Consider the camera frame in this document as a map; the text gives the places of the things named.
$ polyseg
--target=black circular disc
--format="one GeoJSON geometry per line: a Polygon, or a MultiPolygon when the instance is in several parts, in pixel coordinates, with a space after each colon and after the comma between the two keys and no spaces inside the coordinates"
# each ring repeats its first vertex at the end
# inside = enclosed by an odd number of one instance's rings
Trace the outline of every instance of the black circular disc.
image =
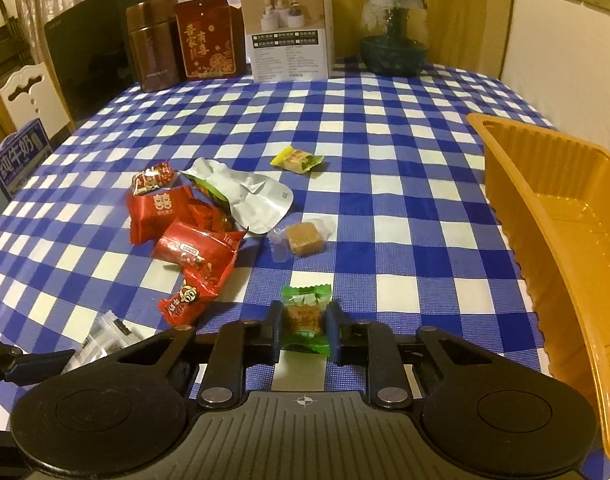
{"type": "Polygon", "coordinates": [[[468,366],[448,376],[421,413],[429,439],[479,474],[544,476],[582,460],[595,436],[589,403],[546,376],[468,366]]]}
{"type": "Polygon", "coordinates": [[[115,476],[165,453],[185,428],[183,399],[163,378],[120,371],[75,370],[26,393],[10,418],[19,449],[43,469],[85,477],[115,476]]]}

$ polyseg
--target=thermos lid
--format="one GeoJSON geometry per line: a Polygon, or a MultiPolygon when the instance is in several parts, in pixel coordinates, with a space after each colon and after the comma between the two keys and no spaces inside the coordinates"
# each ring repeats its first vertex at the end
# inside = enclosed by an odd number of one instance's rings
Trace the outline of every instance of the thermos lid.
{"type": "Polygon", "coordinates": [[[146,2],[127,7],[125,18],[127,30],[133,32],[141,28],[151,27],[159,23],[176,20],[174,6],[178,0],[148,0],[146,2]]]}

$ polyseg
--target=transparent water tank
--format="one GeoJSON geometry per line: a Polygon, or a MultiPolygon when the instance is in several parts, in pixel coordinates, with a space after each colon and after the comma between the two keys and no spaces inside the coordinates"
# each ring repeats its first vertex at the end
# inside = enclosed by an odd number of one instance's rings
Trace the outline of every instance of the transparent water tank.
{"type": "Polygon", "coordinates": [[[427,62],[427,2],[366,0],[361,57],[380,75],[418,76],[427,62]]]}

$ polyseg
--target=orange plastic bin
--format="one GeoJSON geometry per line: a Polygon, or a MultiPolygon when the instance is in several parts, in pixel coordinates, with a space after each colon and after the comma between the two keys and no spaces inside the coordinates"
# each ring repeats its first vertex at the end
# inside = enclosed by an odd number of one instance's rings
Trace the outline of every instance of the orange plastic bin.
{"type": "Polygon", "coordinates": [[[550,373],[600,418],[610,458],[610,154],[600,146],[481,114],[485,191],[538,315],[550,373]]]}

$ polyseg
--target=tablecloth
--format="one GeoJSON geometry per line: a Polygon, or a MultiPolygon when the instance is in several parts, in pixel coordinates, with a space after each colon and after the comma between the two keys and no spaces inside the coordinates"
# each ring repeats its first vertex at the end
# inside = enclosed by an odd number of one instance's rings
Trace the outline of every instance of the tablecloth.
{"type": "MultiPolygon", "coordinates": [[[[73,348],[99,312],[141,336],[165,330],[157,301],[177,290],[178,269],[128,241],[125,193],[152,161],[182,170],[203,156],[256,171],[293,189],[280,225],[324,216],[337,226],[326,250],[283,264],[267,238],[248,237],[223,293],[201,319],[214,332],[263,317],[281,286],[331,283],[358,318],[414,333],[431,324],[534,369],[542,336],[520,269],[485,199],[482,141],[470,112],[550,126],[500,81],[443,66],[416,79],[385,78],[347,62],[327,81],[187,83],[153,94],[134,87],[50,156],[0,218],[0,336],[26,352],[73,348]],[[286,146],[325,156],[311,174],[270,160],[286,146]]],[[[291,357],[290,366],[299,359],[291,357]]],[[[328,390],[364,375],[305,363],[328,390]]],[[[274,388],[269,367],[249,388],[274,388]]],[[[0,384],[0,429],[23,388],[0,384]]],[[[602,453],[592,479],[610,477],[602,453]]]]}

